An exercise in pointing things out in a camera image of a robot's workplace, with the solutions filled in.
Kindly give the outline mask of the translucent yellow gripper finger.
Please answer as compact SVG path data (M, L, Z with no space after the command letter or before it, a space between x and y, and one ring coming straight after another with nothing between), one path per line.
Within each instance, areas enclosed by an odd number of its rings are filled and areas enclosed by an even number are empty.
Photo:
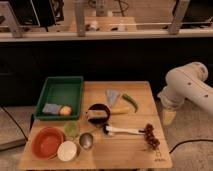
M170 125L176 116L176 112L174 110L164 109L163 110L163 124Z

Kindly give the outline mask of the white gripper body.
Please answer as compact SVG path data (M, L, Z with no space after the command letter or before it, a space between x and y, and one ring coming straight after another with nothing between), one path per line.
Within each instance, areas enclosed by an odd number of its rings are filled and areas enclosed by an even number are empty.
M182 96L169 87L164 87L157 97L162 105L170 110L177 110L182 105Z

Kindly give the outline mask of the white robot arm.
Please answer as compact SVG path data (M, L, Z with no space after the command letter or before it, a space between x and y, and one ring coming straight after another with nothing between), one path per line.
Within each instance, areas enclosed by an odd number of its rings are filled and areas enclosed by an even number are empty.
M157 95L163 105L164 125L173 122L186 99L213 115L213 87L205 83L207 78L208 69L200 62L173 68L166 74L166 86Z

